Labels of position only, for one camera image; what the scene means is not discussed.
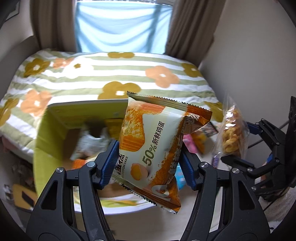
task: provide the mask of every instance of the striped blanket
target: striped blanket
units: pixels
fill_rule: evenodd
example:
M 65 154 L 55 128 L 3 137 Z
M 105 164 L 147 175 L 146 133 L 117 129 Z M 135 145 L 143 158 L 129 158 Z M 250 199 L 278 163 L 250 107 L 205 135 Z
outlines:
M 65 53 L 49 49 L 28 57 L 0 102 L 0 133 L 33 155 L 38 125 L 52 103 L 124 99 L 126 92 L 165 97 L 213 111 L 222 105 L 193 64 L 150 53 Z

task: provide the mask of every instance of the pink item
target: pink item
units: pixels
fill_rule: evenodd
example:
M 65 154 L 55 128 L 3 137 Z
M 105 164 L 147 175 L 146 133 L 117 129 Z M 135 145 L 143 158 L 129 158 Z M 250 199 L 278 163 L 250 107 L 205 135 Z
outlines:
M 194 141 L 190 134 L 183 136 L 183 142 L 185 143 L 187 149 L 191 153 L 198 153 L 198 150 L 194 144 Z

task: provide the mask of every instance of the blue gripper pad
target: blue gripper pad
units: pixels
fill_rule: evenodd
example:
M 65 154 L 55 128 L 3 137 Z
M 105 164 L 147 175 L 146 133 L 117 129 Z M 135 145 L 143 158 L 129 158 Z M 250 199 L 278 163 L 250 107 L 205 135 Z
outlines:
M 179 159 L 181 170 L 184 174 L 186 183 L 193 191 L 197 190 L 197 179 L 199 178 L 198 164 L 200 163 L 197 155 L 191 154 L 185 144 L 182 145 L 182 151 Z
M 101 180 L 99 182 L 99 185 L 102 188 L 104 188 L 110 182 L 111 175 L 115 168 L 118 157 L 119 157 L 119 142 L 112 141 L 108 149 L 104 152 L 104 156 L 102 157 L 103 159 L 106 160 L 102 167 L 102 175 L 101 175 Z
M 250 130 L 250 133 L 253 135 L 259 135 L 261 133 L 260 127 L 256 124 L 247 122 L 248 128 Z

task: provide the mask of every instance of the white flower pattern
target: white flower pattern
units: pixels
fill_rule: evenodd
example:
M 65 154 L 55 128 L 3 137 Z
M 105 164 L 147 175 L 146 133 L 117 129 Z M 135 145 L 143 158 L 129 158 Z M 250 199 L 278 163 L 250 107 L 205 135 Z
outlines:
M 84 73 L 93 71 L 94 67 L 88 64 L 88 61 L 84 57 L 76 57 L 69 65 L 67 65 L 63 74 L 70 79 L 75 79 L 79 76 L 83 76 Z

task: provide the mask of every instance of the window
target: window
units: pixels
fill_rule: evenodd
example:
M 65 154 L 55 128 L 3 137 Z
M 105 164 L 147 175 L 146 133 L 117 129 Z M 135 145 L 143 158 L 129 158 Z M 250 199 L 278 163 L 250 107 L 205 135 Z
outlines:
M 78 51 L 163 54 L 172 4 L 173 0 L 79 1 Z

